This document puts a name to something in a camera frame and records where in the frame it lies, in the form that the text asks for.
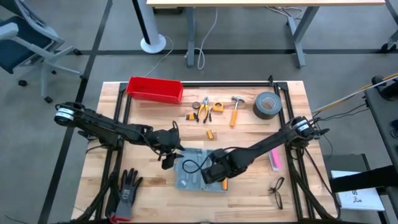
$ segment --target hammer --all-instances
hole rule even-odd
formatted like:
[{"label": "hammer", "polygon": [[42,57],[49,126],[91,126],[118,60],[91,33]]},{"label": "hammer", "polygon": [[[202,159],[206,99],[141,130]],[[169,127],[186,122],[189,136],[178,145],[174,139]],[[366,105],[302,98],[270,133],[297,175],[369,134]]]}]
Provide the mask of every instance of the hammer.
[{"label": "hammer", "polygon": [[236,100],[235,110],[232,112],[231,123],[229,124],[231,127],[235,127],[236,117],[238,115],[238,103],[242,101],[244,103],[244,99],[239,96],[232,96],[232,100]]}]

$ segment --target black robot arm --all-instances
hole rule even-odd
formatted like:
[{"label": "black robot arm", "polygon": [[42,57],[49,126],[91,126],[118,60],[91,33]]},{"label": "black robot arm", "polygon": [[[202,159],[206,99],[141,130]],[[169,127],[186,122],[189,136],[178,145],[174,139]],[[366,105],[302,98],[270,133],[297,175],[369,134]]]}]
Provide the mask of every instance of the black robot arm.
[{"label": "black robot arm", "polygon": [[96,111],[85,108],[80,103],[66,102],[56,105],[57,114],[54,121],[62,126],[80,128],[80,134],[86,138],[95,137],[107,147],[118,145],[123,138],[131,144],[146,145],[154,153],[166,158],[162,162],[163,169],[169,169],[174,159],[181,157],[174,150],[184,150],[180,144],[178,126],[173,121],[170,130],[153,131],[153,127],[143,124],[123,124],[111,118],[98,114]]},{"label": "black robot arm", "polygon": [[309,141],[328,131],[329,129],[316,131],[305,117],[296,117],[278,132],[249,148],[236,148],[231,152],[215,150],[210,156],[212,165],[201,170],[203,180],[206,184],[211,184],[236,177],[245,172],[257,157],[273,148],[281,144],[290,144],[293,148],[306,147]]}]

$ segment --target duct tape roll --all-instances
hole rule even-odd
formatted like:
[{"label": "duct tape roll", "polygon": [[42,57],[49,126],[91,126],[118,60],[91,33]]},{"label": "duct tape roll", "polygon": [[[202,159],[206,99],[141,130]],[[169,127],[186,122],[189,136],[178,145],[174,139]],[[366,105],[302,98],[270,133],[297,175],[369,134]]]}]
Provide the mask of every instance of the duct tape roll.
[{"label": "duct tape roll", "polygon": [[271,119],[282,109],[280,97],[272,92],[260,93],[253,105],[254,114],[261,119]]}]

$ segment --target red bin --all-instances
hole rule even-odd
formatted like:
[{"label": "red bin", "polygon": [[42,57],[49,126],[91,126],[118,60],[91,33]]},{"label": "red bin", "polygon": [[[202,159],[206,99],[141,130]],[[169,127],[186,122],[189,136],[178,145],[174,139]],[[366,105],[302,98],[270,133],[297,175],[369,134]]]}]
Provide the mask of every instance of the red bin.
[{"label": "red bin", "polygon": [[181,102],[182,90],[180,81],[131,77],[126,91],[137,100],[177,104]]}]

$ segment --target work glove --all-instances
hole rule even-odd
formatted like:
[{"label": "work glove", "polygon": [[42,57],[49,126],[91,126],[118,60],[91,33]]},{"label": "work glove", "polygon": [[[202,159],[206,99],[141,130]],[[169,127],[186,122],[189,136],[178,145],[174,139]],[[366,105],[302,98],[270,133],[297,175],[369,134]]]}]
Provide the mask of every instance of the work glove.
[{"label": "work glove", "polygon": [[131,169],[128,174],[127,170],[123,171],[120,201],[115,213],[115,218],[119,221],[129,221],[131,219],[131,207],[136,199],[137,189],[142,182],[142,177],[135,181],[137,174],[138,171],[134,169]]}]

